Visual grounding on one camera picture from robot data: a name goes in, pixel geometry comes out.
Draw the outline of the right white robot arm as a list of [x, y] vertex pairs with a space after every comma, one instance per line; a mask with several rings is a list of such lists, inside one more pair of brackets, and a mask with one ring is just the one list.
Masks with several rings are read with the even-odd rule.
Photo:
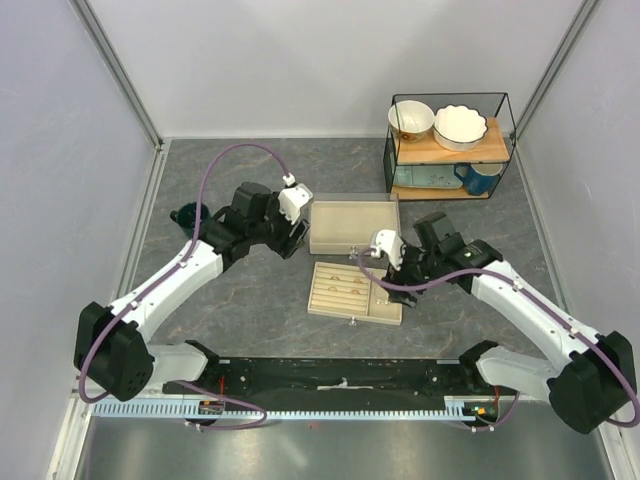
[[626, 405], [639, 407], [633, 348], [626, 337], [616, 331], [603, 335], [572, 317], [487, 242], [465, 241], [446, 214], [427, 215], [414, 230], [417, 245], [395, 230], [381, 230], [371, 239], [373, 256], [388, 259], [380, 284], [391, 301], [414, 306], [429, 288], [457, 285], [500, 313], [542, 354], [534, 358], [483, 341], [460, 359], [457, 377], [465, 391], [507, 387], [546, 402], [579, 433], [604, 422], [638, 425], [637, 415], [627, 421], [614, 417]]

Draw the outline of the beige jewelry box with lid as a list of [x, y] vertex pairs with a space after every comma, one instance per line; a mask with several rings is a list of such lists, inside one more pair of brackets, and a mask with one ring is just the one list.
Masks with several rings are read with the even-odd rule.
[[348, 256], [369, 246], [379, 230], [398, 230], [398, 196], [393, 193], [321, 193], [310, 207], [309, 252]]

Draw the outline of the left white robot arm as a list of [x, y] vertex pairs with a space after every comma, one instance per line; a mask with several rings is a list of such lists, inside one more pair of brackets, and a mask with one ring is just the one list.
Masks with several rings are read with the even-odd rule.
[[230, 205], [213, 215], [193, 214], [194, 239], [164, 267], [108, 306], [96, 302], [80, 313], [74, 364], [79, 386], [88, 381], [126, 402], [147, 386], [184, 380], [198, 393], [219, 382], [216, 355], [195, 341], [153, 345], [162, 323], [202, 286], [265, 245], [283, 259], [301, 246], [309, 229], [303, 211], [312, 202], [303, 184], [281, 191], [244, 182]]

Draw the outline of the beige jewelry tray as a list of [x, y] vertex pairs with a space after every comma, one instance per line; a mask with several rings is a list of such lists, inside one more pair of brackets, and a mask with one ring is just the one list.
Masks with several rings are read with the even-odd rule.
[[402, 306], [357, 266], [316, 262], [307, 312], [313, 315], [399, 326]]

